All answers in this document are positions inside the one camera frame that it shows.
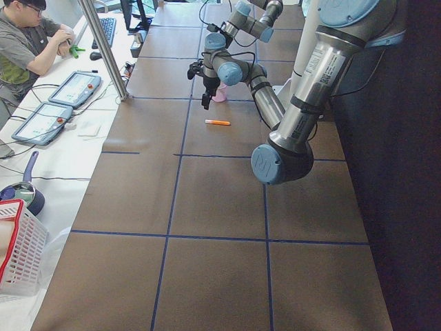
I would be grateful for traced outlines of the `orange highlighter pen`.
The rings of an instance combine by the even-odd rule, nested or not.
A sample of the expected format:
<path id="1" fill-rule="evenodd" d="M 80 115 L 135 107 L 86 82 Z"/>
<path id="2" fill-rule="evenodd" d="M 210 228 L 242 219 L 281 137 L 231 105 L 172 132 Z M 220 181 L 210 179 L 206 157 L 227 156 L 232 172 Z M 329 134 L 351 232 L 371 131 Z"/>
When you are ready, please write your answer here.
<path id="1" fill-rule="evenodd" d="M 221 121 L 221 120 L 213 120 L 213 119 L 206 119 L 206 124 L 210 125 L 217 125 L 217 126 L 230 126 L 231 123 L 229 121 Z"/>

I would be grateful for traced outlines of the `pink mesh pen holder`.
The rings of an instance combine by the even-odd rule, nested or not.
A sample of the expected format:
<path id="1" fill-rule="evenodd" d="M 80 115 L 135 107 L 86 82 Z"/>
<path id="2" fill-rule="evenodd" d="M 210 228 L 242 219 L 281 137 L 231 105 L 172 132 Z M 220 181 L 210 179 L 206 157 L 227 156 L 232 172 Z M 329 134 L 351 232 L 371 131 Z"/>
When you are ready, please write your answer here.
<path id="1" fill-rule="evenodd" d="M 227 100 L 227 86 L 221 82 L 216 90 L 216 95 L 212 97 L 212 101 L 221 103 Z"/>

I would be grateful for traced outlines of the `black keyboard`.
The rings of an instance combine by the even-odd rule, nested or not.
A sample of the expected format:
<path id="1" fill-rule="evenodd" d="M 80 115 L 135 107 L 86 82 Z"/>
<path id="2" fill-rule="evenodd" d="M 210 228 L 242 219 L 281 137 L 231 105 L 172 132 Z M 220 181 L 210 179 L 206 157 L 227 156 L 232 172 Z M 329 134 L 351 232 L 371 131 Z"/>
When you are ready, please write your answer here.
<path id="1" fill-rule="evenodd" d="M 105 17 L 105 18 L 100 18 L 99 21 L 105 39 L 109 47 L 111 48 L 113 46 L 114 35 L 116 31 L 116 19 L 113 17 Z"/>

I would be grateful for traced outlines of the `black computer mouse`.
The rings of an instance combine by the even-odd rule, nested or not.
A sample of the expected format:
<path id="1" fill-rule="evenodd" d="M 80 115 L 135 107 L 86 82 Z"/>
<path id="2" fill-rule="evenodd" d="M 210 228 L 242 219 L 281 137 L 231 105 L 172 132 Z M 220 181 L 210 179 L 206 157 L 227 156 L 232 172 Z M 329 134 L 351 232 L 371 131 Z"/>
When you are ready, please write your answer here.
<path id="1" fill-rule="evenodd" d="M 102 58 L 102 55 L 101 55 L 100 52 L 91 52 L 90 53 L 90 60 L 91 61 L 96 61 L 96 60 L 101 59 L 101 58 Z"/>

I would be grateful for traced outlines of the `far teach pendant tablet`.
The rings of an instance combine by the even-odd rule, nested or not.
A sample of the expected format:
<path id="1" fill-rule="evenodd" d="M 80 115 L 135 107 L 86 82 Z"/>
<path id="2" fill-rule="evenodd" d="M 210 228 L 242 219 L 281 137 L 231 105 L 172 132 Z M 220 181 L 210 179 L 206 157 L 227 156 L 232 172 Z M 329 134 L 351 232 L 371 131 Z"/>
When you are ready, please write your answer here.
<path id="1" fill-rule="evenodd" d="M 100 84 L 99 75 L 75 71 L 49 96 L 48 101 L 77 109 L 95 93 Z"/>

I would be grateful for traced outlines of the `teach pendant tablet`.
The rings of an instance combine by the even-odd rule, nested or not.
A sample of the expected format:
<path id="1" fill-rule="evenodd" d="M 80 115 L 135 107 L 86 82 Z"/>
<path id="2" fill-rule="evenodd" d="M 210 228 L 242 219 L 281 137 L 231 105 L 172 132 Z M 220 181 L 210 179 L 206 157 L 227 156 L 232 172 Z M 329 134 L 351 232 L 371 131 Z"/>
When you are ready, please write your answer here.
<path id="1" fill-rule="evenodd" d="M 15 141 L 45 146 L 60 133 L 72 113 L 71 106 L 43 102 L 14 131 L 11 138 Z"/>
<path id="2" fill-rule="evenodd" d="M 48 101 L 77 109 L 95 93 L 100 84 L 99 75 L 75 71 L 49 96 Z"/>

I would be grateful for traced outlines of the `green plastic tool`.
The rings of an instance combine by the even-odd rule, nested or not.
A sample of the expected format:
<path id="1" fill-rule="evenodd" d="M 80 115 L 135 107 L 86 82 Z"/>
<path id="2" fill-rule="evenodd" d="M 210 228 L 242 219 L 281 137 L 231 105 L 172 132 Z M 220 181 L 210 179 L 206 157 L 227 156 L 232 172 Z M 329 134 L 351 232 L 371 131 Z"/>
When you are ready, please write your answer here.
<path id="1" fill-rule="evenodd" d="M 80 48 L 77 45 L 72 45 L 72 46 L 70 46 L 69 51 L 70 51 L 70 54 L 71 54 L 71 56 L 73 58 L 78 59 L 79 58 L 79 53 L 80 52 L 85 52 L 85 49 L 84 48 Z"/>

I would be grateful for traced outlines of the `near teach pendant tablet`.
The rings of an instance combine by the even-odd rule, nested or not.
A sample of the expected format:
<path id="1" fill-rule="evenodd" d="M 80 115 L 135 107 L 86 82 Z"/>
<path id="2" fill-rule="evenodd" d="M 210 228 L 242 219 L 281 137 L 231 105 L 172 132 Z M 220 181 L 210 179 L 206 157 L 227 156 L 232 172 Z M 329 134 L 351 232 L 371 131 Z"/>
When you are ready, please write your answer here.
<path id="1" fill-rule="evenodd" d="M 43 102 L 14 131 L 11 138 L 15 141 L 45 146 L 60 133 L 72 113 L 71 106 Z"/>

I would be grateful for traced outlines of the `seated person in grey shirt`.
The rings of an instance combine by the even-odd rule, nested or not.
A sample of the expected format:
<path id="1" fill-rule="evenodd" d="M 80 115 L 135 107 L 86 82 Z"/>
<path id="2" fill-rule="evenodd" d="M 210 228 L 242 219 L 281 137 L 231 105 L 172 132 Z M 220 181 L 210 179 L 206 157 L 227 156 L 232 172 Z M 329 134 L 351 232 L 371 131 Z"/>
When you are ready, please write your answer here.
<path id="1" fill-rule="evenodd" d="M 4 1 L 1 8 L 1 85 L 22 102 L 57 56 L 70 53 L 71 27 L 43 16 L 45 1 Z"/>

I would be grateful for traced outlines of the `blue saucepan with lid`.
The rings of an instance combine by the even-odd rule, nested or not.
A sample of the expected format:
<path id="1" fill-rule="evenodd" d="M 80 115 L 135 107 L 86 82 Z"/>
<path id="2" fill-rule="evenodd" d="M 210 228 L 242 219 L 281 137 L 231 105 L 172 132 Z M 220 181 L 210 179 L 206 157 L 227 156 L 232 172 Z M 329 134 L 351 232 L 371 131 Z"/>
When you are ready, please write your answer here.
<path id="1" fill-rule="evenodd" d="M 42 211 L 45 204 L 44 195 L 32 184 L 32 170 L 38 155 L 38 151 L 34 151 L 31 154 L 20 182 L 9 185 L 1 190 L 1 201 L 12 199 L 23 200 L 26 208 L 34 216 L 37 216 L 40 211 Z"/>

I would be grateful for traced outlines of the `white plastic basket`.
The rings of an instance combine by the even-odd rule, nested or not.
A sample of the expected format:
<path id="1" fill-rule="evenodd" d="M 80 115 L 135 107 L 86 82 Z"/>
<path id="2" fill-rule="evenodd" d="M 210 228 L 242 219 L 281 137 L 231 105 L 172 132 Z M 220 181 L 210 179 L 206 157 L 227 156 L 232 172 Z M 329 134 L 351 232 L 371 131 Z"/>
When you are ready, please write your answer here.
<path id="1" fill-rule="evenodd" d="M 46 227 L 23 200 L 1 202 L 1 296 L 37 293 Z"/>

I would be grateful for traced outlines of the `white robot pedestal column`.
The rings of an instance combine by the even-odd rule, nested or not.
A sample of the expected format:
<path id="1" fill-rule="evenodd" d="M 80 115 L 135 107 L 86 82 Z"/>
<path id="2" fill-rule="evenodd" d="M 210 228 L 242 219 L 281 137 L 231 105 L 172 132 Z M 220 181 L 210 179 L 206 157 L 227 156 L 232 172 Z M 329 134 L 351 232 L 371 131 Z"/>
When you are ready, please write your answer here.
<path id="1" fill-rule="evenodd" d="M 291 76 L 278 91 L 277 96 L 284 106 L 288 104 L 292 95 L 296 92 L 300 79 L 304 76 L 305 68 L 309 63 L 314 48 L 316 47 L 316 28 L 321 22 L 318 14 L 318 4 L 319 0 L 309 2 L 305 25 L 302 29 Z"/>

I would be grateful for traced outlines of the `aluminium frame post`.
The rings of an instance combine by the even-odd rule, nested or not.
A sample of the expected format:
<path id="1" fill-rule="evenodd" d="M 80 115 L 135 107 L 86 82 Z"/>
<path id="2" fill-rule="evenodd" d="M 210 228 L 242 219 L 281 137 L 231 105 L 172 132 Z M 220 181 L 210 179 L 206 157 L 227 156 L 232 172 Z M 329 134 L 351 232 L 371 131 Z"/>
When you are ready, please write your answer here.
<path id="1" fill-rule="evenodd" d="M 128 93 L 125 87 L 125 83 L 121 78 L 120 70 L 116 64 L 115 58 L 112 54 L 111 47 L 107 42 L 107 38 L 102 29 L 102 25 L 99 21 L 98 14 L 94 9 L 94 5 L 91 0 L 78 0 L 82 9 L 83 15 L 92 31 L 92 35 L 99 47 L 99 52 L 102 55 L 107 72 L 114 84 L 120 101 L 124 101 L 128 97 Z"/>

